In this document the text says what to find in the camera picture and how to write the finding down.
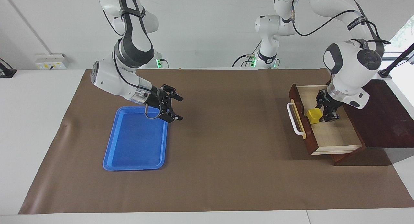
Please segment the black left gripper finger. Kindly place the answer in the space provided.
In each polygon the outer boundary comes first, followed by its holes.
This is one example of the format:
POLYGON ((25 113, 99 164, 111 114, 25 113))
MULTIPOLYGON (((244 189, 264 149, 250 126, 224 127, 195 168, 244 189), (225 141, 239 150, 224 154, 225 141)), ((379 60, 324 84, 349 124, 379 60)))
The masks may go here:
POLYGON ((325 100, 325 90, 319 90, 315 100, 316 100, 315 108, 321 109, 321 107, 324 106, 323 103, 325 100))
POLYGON ((340 118, 337 113, 337 108, 332 106, 326 106, 323 110, 323 120, 324 122, 332 122, 340 118))

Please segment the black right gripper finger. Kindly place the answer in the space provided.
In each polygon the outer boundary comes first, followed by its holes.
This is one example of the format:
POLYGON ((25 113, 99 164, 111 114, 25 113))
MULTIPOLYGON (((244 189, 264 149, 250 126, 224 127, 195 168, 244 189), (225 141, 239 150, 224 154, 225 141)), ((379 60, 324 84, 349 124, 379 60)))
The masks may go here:
POLYGON ((182 102, 184 100, 184 98, 176 92, 176 89, 169 85, 162 85, 161 90, 165 93, 163 95, 165 98, 175 99, 179 102, 182 102))
POLYGON ((171 107, 162 107, 160 114, 160 119, 167 123, 172 123, 176 120, 182 121, 183 117, 177 115, 171 107))

